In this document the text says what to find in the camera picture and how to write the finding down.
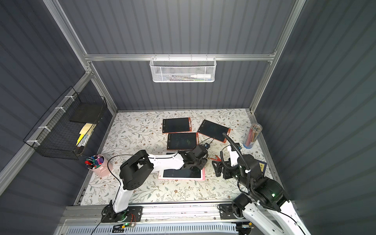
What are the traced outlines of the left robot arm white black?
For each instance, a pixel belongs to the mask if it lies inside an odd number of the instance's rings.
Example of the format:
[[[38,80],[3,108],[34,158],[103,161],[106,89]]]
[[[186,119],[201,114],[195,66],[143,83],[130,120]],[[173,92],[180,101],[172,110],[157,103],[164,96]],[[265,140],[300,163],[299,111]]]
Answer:
[[[208,161],[209,144],[197,145],[191,151],[178,151],[170,155],[148,154],[140,150],[119,168],[119,188],[111,201],[114,214],[125,211],[133,191],[140,187],[150,174],[161,170],[197,168],[202,170]]]

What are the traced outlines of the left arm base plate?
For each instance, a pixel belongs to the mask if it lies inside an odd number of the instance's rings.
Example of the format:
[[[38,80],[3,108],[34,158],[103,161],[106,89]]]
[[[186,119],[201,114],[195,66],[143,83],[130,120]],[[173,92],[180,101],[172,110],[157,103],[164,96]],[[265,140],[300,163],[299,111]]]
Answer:
[[[143,214],[143,207],[131,206],[122,212],[115,213],[112,205],[107,205],[102,210],[102,223],[140,222]]]

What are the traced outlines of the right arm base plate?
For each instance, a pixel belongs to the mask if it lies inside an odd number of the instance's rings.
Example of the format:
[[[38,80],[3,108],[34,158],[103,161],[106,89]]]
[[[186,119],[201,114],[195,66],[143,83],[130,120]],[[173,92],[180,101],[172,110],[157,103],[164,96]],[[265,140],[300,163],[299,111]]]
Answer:
[[[222,220],[244,219],[241,208],[233,203],[218,204],[216,207]]]

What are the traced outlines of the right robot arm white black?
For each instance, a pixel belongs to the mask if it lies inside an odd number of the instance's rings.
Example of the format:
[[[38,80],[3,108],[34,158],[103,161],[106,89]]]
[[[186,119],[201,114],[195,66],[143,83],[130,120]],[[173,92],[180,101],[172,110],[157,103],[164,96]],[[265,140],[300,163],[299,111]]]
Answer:
[[[245,190],[232,201],[232,212],[244,218],[266,235],[309,235],[308,228],[288,198],[283,187],[261,171],[259,161],[243,155],[232,161],[212,161],[216,176],[234,178]]]

